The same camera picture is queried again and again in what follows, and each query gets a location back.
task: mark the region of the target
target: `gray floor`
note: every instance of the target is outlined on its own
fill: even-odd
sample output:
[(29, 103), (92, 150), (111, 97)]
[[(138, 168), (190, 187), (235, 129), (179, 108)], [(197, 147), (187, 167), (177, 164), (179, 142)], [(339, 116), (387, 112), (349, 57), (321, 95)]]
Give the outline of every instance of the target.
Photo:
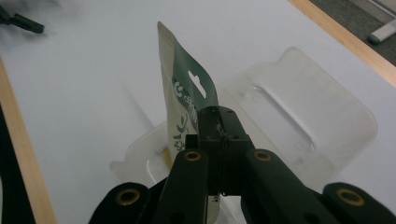
[(311, 0), (313, 4), (322, 9), (330, 17), (343, 25), (350, 33), (362, 40), (365, 44), (381, 54), (389, 62), (396, 66), (396, 35), (391, 36), (379, 45), (373, 45), (368, 40), (368, 35), (383, 26), (391, 16), (377, 18), (358, 7), (356, 2), (362, 0)]

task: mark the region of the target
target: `white table surface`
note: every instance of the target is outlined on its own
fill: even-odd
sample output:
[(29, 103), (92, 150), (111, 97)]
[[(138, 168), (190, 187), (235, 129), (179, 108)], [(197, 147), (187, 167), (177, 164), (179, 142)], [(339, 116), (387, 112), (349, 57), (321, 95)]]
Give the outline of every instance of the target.
[(112, 161), (165, 121), (157, 21), (222, 85), (290, 47), (374, 114), (378, 135), (334, 179), (396, 213), (396, 90), (286, 0), (3, 1), (45, 24), (0, 27), (0, 53), (59, 223), (87, 223), (117, 185)]

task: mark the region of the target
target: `clear plastic blister pack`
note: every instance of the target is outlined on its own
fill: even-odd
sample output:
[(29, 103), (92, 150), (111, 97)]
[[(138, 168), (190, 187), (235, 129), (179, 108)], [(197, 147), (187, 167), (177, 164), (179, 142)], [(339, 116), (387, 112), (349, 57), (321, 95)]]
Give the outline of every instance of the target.
[[(255, 147), (274, 151), (311, 189), (321, 190), (376, 136), (367, 107), (296, 48), (276, 63), (253, 65), (218, 92)], [(113, 161), (113, 174), (152, 187), (169, 174), (167, 144), (164, 123), (136, 140), (124, 161)], [(221, 198), (216, 223), (246, 223), (238, 197)]]

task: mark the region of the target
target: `wooden table edge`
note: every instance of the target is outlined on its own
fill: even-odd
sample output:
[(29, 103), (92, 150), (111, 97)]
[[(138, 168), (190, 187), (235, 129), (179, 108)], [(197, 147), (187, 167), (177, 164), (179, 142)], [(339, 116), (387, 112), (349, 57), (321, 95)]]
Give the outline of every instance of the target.
[(346, 28), (333, 20), (309, 0), (289, 0), (324, 31), (344, 45), (393, 87), (396, 87), (396, 67), (364, 44)]
[(9, 135), (21, 169), (23, 183), (32, 207), (35, 223), (56, 223), (44, 178), (41, 174), (17, 100), (0, 59), (0, 103)]

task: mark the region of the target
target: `brass screw hole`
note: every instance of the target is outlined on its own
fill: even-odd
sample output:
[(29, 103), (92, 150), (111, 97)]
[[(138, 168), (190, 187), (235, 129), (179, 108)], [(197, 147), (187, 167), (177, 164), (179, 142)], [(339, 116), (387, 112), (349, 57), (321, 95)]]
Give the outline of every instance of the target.
[(337, 196), (344, 203), (348, 203), (354, 206), (362, 206), (364, 205), (363, 198), (355, 191), (350, 189), (339, 189), (337, 190)]
[(140, 193), (137, 189), (123, 189), (116, 196), (116, 202), (119, 205), (131, 205), (140, 198)]
[(263, 151), (255, 152), (254, 157), (259, 161), (270, 161), (272, 159), (270, 154)]
[(184, 159), (186, 159), (186, 161), (198, 161), (201, 159), (201, 154), (194, 151), (187, 152), (184, 154)]

